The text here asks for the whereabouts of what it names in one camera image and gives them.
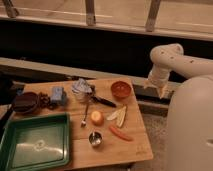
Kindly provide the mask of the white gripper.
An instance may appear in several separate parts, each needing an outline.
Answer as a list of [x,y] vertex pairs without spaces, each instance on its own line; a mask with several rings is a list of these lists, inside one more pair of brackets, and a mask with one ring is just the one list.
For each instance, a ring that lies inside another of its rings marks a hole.
[[167,90],[167,83],[169,79],[169,70],[158,66],[153,66],[148,75],[148,80],[144,82],[144,89],[149,87],[149,82],[154,86],[160,88],[159,98],[162,99]]

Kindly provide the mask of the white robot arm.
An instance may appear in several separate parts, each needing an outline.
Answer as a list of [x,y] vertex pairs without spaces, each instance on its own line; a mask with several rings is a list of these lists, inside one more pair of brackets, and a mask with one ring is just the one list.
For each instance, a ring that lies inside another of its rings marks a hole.
[[166,171],[213,171],[213,59],[187,56],[178,43],[154,47],[150,58],[145,85],[160,97],[172,71],[186,78],[169,104]]

